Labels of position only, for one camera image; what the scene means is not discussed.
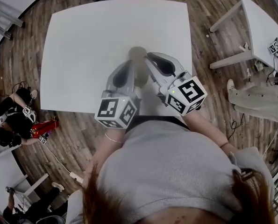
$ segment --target gray t-shirt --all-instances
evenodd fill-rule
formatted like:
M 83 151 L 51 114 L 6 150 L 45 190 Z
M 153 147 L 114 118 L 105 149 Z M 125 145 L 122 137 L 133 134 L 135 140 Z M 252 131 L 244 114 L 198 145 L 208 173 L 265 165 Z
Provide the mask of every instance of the gray t-shirt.
M 229 221 L 238 202 L 231 192 L 232 170 L 264 174 L 274 196 L 272 176 L 256 147 L 229 157 L 206 136 L 165 121 L 148 121 L 126 134 L 123 147 L 103 165 L 98 185 L 122 198 L 125 223 L 168 207 L 194 207 Z M 68 224 L 82 224 L 82 193 L 68 201 Z

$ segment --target sneaker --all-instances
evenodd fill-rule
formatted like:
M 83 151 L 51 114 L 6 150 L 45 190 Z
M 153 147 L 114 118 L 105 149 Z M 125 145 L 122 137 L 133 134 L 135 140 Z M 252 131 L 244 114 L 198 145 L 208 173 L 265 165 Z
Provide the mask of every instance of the sneaker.
M 33 103 L 33 100 L 36 99 L 36 97 L 38 95 L 38 91 L 37 90 L 32 90 L 30 95 L 31 95 L 31 101 L 30 101 L 29 105 L 31 105 Z
M 229 92 L 230 92 L 231 90 L 236 90 L 236 88 L 235 88 L 235 86 L 234 86 L 233 80 L 232 80 L 232 79 L 229 79 L 229 80 L 227 81 L 227 92 L 228 92 L 228 95 L 229 95 Z
M 59 189 L 60 192 L 62 192 L 62 191 L 65 190 L 65 188 L 63 187 L 63 185 L 58 184 L 58 183 L 56 183 L 56 182 L 53 182 L 51 185 L 52 185 L 52 187 Z

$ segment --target white table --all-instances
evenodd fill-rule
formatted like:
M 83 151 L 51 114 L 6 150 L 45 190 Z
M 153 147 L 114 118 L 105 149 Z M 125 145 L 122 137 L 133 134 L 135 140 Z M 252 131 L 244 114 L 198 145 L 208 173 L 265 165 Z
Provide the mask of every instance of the white table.
M 257 59 L 274 68 L 274 55 L 269 51 L 269 45 L 278 37 L 278 24 L 256 3 L 251 0 L 240 0 L 224 16 L 222 16 L 211 28 L 215 32 L 225 22 L 230 20 L 243 7 L 246 15 L 249 35 L 250 50 L 228 57 L 226 59 L 210 64 L 211 69 Z M 278 59 L 275 58 L 275 71 L 278 72 Z
M 43 52 L 41 109 L 95 113 L 108 76 L 138 46 L 170 55 L 192 73 L 186 3 L 109 0 L 53 14 Z M 179 115 L 161 103 L 153 86 L 149 78 L 138 91 L 140 114 Z

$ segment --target gray cloth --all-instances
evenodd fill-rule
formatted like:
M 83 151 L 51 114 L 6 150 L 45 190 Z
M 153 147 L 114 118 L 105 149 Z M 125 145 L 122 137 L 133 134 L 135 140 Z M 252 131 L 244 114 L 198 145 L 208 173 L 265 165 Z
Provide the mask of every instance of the gray cloth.
M 278 85 L 234 89 L 228 93 L 228 99 L 238 112 L 278 122 Z
M 122 198 L 125 223 L 168 207 L 195 207 L 229 221 L 238 210 L 232 170 L 262 172 L 274 196 L 272 176 L 256 147 L 225 153 L 209 138 L 165 121 L 148 121 L 126 135 L 103 165 L 98 186 Z M 68 201 L 68 224 L 82 224 L 82 194 Z

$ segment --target power strip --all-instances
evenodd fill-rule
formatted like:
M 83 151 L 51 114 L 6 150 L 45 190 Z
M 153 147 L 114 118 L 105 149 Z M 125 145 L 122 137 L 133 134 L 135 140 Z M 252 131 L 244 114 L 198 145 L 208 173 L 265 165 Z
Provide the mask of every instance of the power strip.
M 84 179 L 81 178 L 79 175 L 77 175 L 74 172 L 70 172 L 69 174 L 70 177 L 72 177 L 74 180 L 77 180 L 80 184 L 83 184 Z

